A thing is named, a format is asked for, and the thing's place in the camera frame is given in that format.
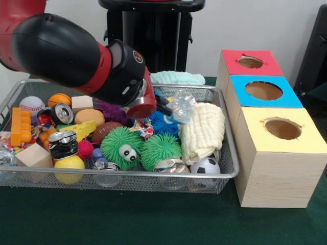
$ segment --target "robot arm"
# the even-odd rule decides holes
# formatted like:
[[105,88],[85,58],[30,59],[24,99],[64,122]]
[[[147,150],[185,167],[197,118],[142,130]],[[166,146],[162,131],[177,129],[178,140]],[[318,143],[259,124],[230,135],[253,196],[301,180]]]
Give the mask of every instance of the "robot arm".
[[0,0],[0,61],[51,83],[125,107],[131,118],[156,109],[170,115],[155,96],[143,57],[119,40],[105,47],[86,30],[53,14],[46,0]]

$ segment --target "red sticker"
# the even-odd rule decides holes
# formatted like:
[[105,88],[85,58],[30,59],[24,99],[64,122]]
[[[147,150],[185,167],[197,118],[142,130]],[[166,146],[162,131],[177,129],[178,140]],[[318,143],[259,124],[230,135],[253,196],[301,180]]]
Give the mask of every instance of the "red sticker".
[[133,51],[133,55],[134,55],[134,58],[137,61],[137,63],[140,63],[140,64],[143,63],[143,58],[138,52]]

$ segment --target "metal mesh basket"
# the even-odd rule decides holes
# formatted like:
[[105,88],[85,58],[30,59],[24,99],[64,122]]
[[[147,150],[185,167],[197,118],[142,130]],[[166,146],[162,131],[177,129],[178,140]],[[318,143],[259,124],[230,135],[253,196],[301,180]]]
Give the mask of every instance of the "metal mesh basket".
[[[193,94],[197,101],[212,103],[222,108],[226,122],[219,163],[221,174],[146,172],[140,165],[129,171],[93,170],[89,160],[85,162],[86,169],[83,170],[0,166],[0,186],[220,193],[228,179],[235,177],[239,172],[238,158],[221,91],[212,86],[154,85],[154,88],[164,97],[172,96],[177,89],[185,89]],[[23,98],[33,95],[46,102],[55,93],[81,95],[41,80],[30,79],[17,83],[0,105],[1,131],[10,131],[12,108],[18,107]]]

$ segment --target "baseball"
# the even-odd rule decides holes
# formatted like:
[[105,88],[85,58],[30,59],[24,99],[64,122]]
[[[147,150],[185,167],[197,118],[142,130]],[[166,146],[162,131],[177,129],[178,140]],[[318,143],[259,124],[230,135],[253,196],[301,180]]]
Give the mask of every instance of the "baseball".
[[19,107],[23,111],[29,111],[33,117],[36,116],[40,110],[44,109],[45,105],[40,98],[28,96],[19,103]]

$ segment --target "wooden block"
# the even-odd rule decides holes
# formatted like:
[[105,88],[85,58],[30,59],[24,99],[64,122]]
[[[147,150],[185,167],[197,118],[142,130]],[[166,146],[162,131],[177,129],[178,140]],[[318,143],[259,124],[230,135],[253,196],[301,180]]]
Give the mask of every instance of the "wooden block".
[[327,145],[305,109],[242,107],[235,142],[242,207],[307,207]]
[[232,75],[225,101],[233,134],[242,106],[303,108],[286,78],[279,76]]
[[87,95],[72,97],[73,113],[76,114],[77,112],[84,109],[93,109],[92,97]]
[[[33,144],[15,155],[18,166],[24,167],[53,167],[51,155],[38,144]],[[33,183],[39,182],[50,173],[30,172]]]
[[230,75],[283,76],[270,51],[222,50],[216,87],[226,98]]

